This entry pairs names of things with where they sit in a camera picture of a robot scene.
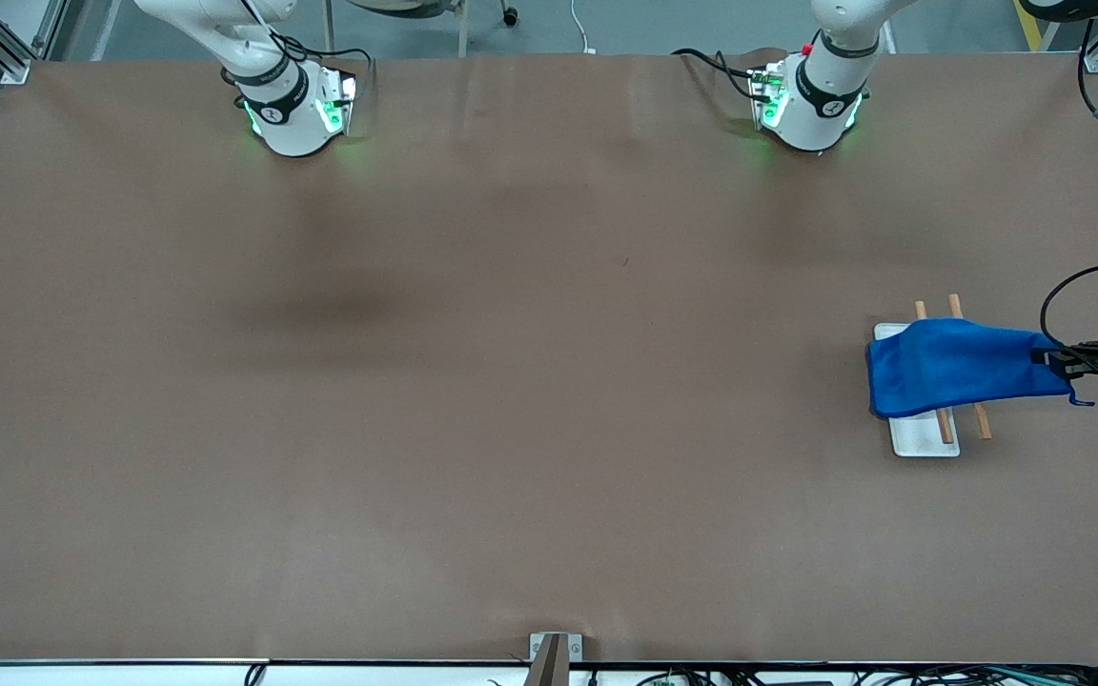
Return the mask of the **white rack base plate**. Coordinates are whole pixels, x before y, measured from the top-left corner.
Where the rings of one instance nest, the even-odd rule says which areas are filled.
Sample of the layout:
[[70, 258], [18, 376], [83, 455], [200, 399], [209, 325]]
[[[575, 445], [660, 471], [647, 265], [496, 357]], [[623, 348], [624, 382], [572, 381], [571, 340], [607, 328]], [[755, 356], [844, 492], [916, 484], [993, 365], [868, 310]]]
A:
[[940, 438], [934, 411], [938, 400], [951, 400], [955, 364], [942, 318], [879, 322], [867, 346], [871, 411], [888, 424], [890, 447], [898, 457], [957, 457], [962, 446], [951, 411], [955, 442]]

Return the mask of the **blue microfibre towel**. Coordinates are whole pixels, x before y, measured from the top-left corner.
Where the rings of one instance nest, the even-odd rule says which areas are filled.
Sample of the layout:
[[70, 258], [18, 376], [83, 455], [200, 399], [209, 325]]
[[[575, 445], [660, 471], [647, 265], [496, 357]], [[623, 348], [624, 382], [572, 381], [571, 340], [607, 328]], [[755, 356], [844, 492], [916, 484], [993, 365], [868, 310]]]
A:
[[1079, 407], [1069, 379], [1034, 355], [1055, 351], [1041, 331], [999, 329], [966, 318], [923, 318], [869, 344], [870, 408], [906, 418], [986, 401], [1063, 396]]

